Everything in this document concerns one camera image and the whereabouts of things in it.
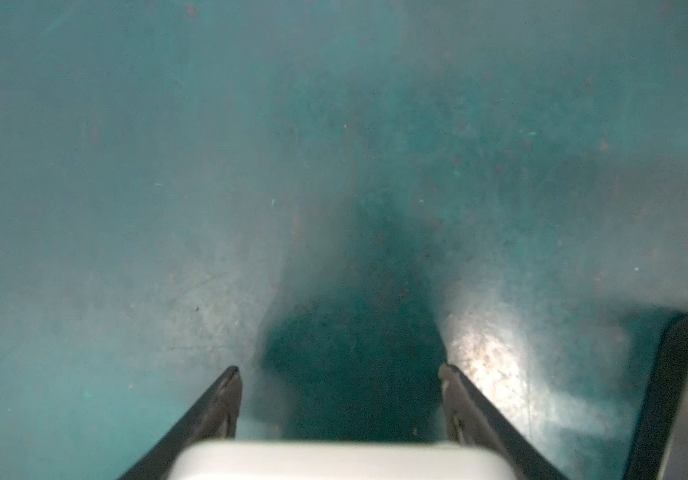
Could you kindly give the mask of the black phone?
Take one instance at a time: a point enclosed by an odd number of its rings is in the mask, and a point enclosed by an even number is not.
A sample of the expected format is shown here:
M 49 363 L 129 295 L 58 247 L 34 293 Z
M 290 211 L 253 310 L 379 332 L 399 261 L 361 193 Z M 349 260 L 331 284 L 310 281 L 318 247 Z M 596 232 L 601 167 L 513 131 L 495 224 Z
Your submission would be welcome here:
M 502 456 L 439 444 L 205 441 L 186 449 L 171 479 L 514 479 Z

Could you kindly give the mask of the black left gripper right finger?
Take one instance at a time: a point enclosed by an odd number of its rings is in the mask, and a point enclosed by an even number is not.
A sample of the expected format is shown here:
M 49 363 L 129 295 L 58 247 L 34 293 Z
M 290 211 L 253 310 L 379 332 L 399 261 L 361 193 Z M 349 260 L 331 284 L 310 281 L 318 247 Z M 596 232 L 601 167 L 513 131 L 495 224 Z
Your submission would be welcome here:
M 438 376 L 451 441 L 496 452 L 509 463 L 517 479 L 566 479 L 458 367 L 444 363 Z

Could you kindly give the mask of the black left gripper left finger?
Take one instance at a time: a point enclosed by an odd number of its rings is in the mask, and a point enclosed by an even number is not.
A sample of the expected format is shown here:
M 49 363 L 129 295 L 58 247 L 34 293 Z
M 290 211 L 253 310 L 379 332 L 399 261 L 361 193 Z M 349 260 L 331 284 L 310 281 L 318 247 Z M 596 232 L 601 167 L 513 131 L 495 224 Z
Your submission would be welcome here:
M 242 393 L 239 368 L 230 366 L 120 479 L 167 479 L 188 447 L 204 440 L 234 438 Z

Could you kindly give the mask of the black phone stand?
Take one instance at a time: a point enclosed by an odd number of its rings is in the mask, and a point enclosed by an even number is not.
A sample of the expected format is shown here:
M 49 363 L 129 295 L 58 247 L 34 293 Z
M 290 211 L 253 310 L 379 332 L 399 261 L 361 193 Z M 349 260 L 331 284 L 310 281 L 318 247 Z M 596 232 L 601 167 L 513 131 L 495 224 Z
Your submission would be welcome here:
M 659 342 L 624 477 L 688 479 L 688 314 Z

